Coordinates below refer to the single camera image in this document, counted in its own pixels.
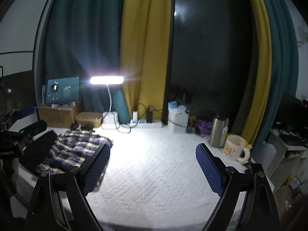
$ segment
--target blue plaid towel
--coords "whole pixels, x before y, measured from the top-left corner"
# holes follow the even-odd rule
[[[94,154],[101,143],[111,147],[112,141],[106,137],[94,135],[89,131],[71,131],[62,133],[55,140],[45,160],[36,167],[40,174],[48,170],[51,174],[64,173]]]

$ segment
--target thermos lid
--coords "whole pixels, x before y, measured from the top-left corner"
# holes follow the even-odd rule
[[[225,121],[225,120],[228,119],[227,114],[224,113],[224,112],[216,113],[215,118],[218,119],[218,120],[221,120],[221,121]]]

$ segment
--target ceramic mug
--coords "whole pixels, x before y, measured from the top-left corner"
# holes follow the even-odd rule
[[[247,144],[247,141],[241,136],[229,135],[224,145],[224,154],[231,160],[244,164],[250,157],[251,145],[245,147]]]

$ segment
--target desk lamp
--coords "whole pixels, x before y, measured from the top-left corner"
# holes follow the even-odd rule
[[[108,90],[109,100],[110,100],[110,107],[109,107],[109,111],[106,111],[103,113],[103,123],[102,123],[103,129],[114,129],[114,128],[119,128],[120,126],[119,120],[118,120],[118,113],[111,112],[112,99],[111,99],[109,85],[122,84],[123,82],[124,82],[123,76],[94,76],[90,79],[90,83],[93,85],[99,85],[99,84],[107,85],[107,90]]]

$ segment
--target mug handle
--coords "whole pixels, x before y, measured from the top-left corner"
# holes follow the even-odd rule
[[[249,157],[250,157],[250,149],[249,148],[244,148],[243,149],[244,153],[245,153],[245,157],[244,158],[238,158],[238,162],[241,163],[241,164],[244,164],[246,162],[248,162],[249,160]]]

